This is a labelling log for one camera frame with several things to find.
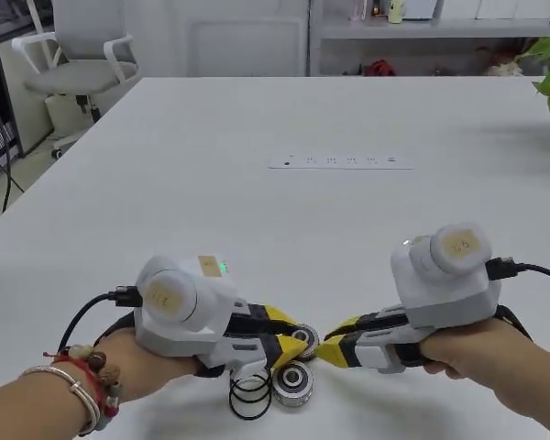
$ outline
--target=bracelet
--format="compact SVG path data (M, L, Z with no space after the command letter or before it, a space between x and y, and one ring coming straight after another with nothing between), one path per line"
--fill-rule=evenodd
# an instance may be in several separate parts
M70 392L75 394L80 399L80 401L82 401L83 406L85 406L86 410L88 410L88 413L90 414L90 422L85 425L85 427L80 432L80 435L87 435L95 429L101 417L100 408L98 408L98 404L95 402L92 396L90 396L90 394L82 388L82 383L80 381L74 379L72 375L68 374L62 369L51 366L29 368L28 370L23 372L20 377L22 378L24 376L28 376L34 373L50 373L66 380L71 385Z
M53 358L51 365L59 362L70 362L79 369L82 369L87 379L95 388L95 401L100 409L100 416L94 428L95 431L102 431L118 415L122 384L120 368L106 362L106 354L95 351L93 346L66 346L56 355L43 353L45 358Z

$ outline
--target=metal bearing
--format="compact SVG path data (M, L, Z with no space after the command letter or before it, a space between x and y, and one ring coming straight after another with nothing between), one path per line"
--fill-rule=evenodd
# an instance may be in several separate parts
M297 357L299 360L306 362L315 357L315 350L320 345L320 336L318 336L318 332L307 324L297 325L300 328L294 331L291 336L307 343L308 347Z
M302 362L291 361L275 371L273 395L283 406L297 408L312 397L314 376Z

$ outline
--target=human hand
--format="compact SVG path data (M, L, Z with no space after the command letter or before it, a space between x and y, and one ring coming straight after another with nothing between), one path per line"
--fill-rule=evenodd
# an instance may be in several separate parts
M103 339L97 351L107 362L120 367L122 402L130 402L163 388L170 380L193 374L197 364L192 358L159 357L137 344L134 329L122 329Z
M538 374L537 359L543 350L511 325L489 319L443 330L424 340L421 349L435 361L425 366L428 373L445 371L450 379L474 380L493 390L512 411L530 415L522 381L525 374Z

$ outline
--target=power strip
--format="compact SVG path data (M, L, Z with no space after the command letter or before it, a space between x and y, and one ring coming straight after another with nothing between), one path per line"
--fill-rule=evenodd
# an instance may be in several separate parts
M413 170L407 160L396 156L289 155L273 159L269 168L290 170Z

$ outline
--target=white shelf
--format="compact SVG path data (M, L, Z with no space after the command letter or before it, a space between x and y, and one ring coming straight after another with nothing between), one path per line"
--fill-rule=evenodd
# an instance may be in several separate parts
M392 25L385 18L353 22L324 17L322 39L503 39L550 37L550 20L431 20Z

